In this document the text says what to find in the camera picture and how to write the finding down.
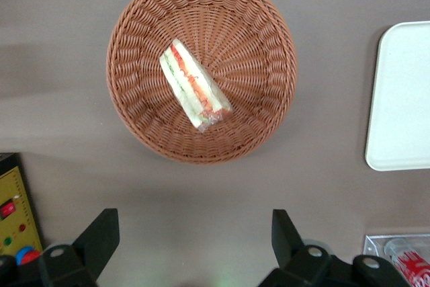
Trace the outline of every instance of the red label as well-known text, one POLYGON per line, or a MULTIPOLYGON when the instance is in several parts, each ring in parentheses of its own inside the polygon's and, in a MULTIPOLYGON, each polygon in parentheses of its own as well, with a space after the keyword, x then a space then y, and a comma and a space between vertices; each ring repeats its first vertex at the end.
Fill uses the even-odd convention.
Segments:
POLYGON ((430 287, 430 265, 416 251, 406 251, 393 262, 414 287, 430 287))

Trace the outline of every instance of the green light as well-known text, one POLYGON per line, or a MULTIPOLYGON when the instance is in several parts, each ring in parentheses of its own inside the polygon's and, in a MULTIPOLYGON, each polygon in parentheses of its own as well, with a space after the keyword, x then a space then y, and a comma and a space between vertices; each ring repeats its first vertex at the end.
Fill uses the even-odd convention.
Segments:
POLYGON ((231 277, 220 277, 216 282, 216 287, 237 287, 237 281, 231 277))
POLYGON ((12 243, 12 238, 11 237, 8 237, 8 238, 5 239, 5 245, 11 245, 11 243, 12 243))

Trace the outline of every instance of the screw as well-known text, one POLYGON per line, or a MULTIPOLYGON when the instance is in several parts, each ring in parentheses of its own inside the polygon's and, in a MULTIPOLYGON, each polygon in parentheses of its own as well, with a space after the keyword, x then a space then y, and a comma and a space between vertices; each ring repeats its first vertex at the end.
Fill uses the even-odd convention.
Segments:
POLYGON ((64 252, 65 251, 61 248, 54 249, 51 251, 50 256, 51 256, 51 258, 55 258, 55 257, 62 255, 64 252))
POLYGON ((321 257, 322 254, 323 254, 323 252, 320 249, 316 248, 316 247, 309 248, 308 252, 313 257, 321 257))
POLYGON ((375 259, 372 259, 372 258, 364 258, 363 262, 366 266, 372 269, 378 269, 380 267, 379 262, 377 262, 375 259))

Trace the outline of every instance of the gray table surface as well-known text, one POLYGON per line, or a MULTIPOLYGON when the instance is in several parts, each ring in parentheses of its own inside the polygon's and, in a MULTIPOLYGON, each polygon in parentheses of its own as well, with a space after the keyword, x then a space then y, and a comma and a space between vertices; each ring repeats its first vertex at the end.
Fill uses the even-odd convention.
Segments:
POLYGON ((112 29, 131 0, 0 0, 0 150, 22 153, 48 242, 117 207, 109 286, 256 286, 276 266, 273 208, 346 261, 367 233, 426 233, 430 171, 364 159, 378 41, 430 20, 429 0, 272 0, 291 29, 297 92, 246 157, 160 157, 119 119, 105 82, 112 29))

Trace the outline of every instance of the sandwich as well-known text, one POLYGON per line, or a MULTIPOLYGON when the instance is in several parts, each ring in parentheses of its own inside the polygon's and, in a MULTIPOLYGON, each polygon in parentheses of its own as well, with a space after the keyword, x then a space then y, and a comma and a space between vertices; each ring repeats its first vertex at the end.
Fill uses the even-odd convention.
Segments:
POLYGON ((232 114, 225 94, 181 41, 174 39, 159 60, 175 97, 199 131, 232 114))

